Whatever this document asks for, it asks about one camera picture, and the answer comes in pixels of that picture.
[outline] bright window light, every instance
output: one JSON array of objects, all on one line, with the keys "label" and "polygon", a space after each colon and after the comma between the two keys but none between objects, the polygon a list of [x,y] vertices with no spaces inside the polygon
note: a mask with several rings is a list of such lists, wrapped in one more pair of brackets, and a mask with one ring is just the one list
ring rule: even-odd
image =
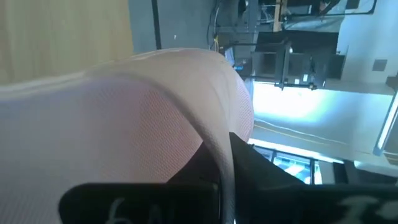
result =
[{"label": "bright window light", "polygon": [[322,90],[306,88],[280,88],[265,83],[254,83],[254,114],[276,118],[317,121],[322,115],[320,103],[324,99]]},{"label": "bright window light", "polygon": [[315,184],[322,184],[322,174],[320,171],[316,171],[314,174],[314,183]]},{"label": "bright window light", "polygon": [[304,183],[305,183],[305,184],[311,184],[311,177],[306,177],[306,178],[304,179]]},{"label": "bright window light", "polygon": [[290,167],[288,167],[287,169],[285,169],[285,172],[296,176],[297,174],[299,174],[299,172],[303,171],[304,167],[303,166],[298,166],[298,165],[292,165]]}]

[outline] black machine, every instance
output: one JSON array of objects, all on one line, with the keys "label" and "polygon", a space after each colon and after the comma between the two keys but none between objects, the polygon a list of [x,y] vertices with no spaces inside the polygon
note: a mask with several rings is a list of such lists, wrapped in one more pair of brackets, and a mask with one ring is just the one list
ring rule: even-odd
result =
[{"label": "black machine", "polygon": [[[230,133],[236,223],[398,223],[394,186],[306,185]],[[166,184],[85,184],[59,203],[63,224],[226,223],[220,173],[201,146]]]},{"label": "black machine", "polygon": [[[316,90],[324,88],[327,79],[339,80],[345,62],[344,54],[336,51],[338,26],[326,31],[317,27],[327,26],[329,23],[323,21],[328,19],[330,24],[336,24],[345,15],[372,14],[377,0],[368,12],[355,12],[359,7],[356,0],[240,2],[245,3],[239,4],[238,10],[240,14],[246,12],[246,17],[241,18],[243,26],[215,25],[213,36],[227,40],[221,45],[220,53],[230,51],[228,54],[234,55],[233,67],[243,79],[253,78],[282,90],[285,87]],[[354,12],[345,13],[346,9],[354,9]],[[250,52],[250,56],[244,54],[245,59],[239,55],[243,47]]]}]

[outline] metal frame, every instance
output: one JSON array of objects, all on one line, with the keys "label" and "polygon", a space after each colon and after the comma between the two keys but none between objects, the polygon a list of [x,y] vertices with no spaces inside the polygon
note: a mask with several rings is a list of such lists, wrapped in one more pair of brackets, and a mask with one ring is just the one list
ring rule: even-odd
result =
[{"label": "metal frame", "polygon": [[[373,14],[376,8],[377,0],[374,0],[372,8],[368,12],[354,12],[354,13],[339,13],[339,14],[325,14],[319,16],[352,16],[352,15],[369,15]],[[291,15],[291,17],[303,17],[303,16],[311,16],[309,14],[301,14],[301,15]]]},{"label": "metal frame", "polygon": [[292,153],[289,153],[289,152],[282,152],[282,151],[278,151],[278,150],[275,150],[275,149],[268,149],[268,148],[257,146],[257,145],[254,145],[254,147],[258,147],[259,149],[271,151],[272,154],[271,154],[270,161],[272,163],[274,163],[275,157],[276,157],[278,152],[286,154],[286,155],[290,155],[290,156],[297,156],[297,157],[300,157],[300,158],[303,158],[303,159],[308,159],[310,161],[310,177],[311,177],[310,184],[315,184],[315,161],[319,161],[319,160],[314,159],[314,158],[309,158],[309,157],[305,157],[305,156],[292,154]]},{"label": "metal frame", "polygon": [[218,33],[239,33],[239,34],[272,32],[272,24],[257,25],[258,10],[259,10],[259,0],[249,0],[248,24],[246,26],[220,26],[217,28],[217,32]]},{"label": "metal frame", "polygon": [[[311,90],[317,89],[317,86],[313,83],[309,84],[294,84],[285,82],[285,78],[289,74],[289,60],[290,60],[290,46],[291,42],[284,39],[279,43],[235,43],[224,46],[224,48],[234,47],[234,46],[267,46],[267,47],[280,47],[276,52],[276,65],[275,65],[275,75],[274,77],[263,77],[260,75],[241,77],[241,78],[264,78],[269,79],[274,83],[275,87],[279,87],[283,90],[285,87],[296,87],[296,88],[309,88]],[[259,54],[267,54],[268,52],[256,52]]]}]

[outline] wood surface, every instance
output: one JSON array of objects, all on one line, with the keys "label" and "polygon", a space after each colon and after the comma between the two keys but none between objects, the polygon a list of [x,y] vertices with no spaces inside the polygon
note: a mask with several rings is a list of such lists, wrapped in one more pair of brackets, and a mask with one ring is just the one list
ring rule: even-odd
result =
[{"label": "wood surface", "polygon": [[132,55],[127,0],[0,0],[0,85]]},{"label": "wood surface", "polygon": [[282,21],[280,21],[280,15],[285,14],[286,9],[287,0],[276,0],[273,32],[279,32],[282,30]]}]

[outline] white wall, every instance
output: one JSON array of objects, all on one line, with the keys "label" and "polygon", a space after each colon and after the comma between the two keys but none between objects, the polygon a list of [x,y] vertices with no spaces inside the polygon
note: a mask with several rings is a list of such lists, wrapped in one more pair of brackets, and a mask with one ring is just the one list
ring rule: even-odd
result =
[{"label": "white wall", "polygon": [[319,170],[321,172],[322,184],[335,184],[335,171],[330,162],[319,161]]},{"label": "white wall", "polygon": [[[359,11],[367,11],[372,4],[373,0],[361,0]],[[397,9],[397,0],[378,0],[373,15],[345,17],[337,46],[337,51],[346,55],[343,81],[385,83],[388,76],[396,75]],[[384,72],[372,72],[375,59],[388,59]]]},{"label": "white wall", "polygon": [[254,139],[390,167],[373,155],[390,95],[254,84]]}]

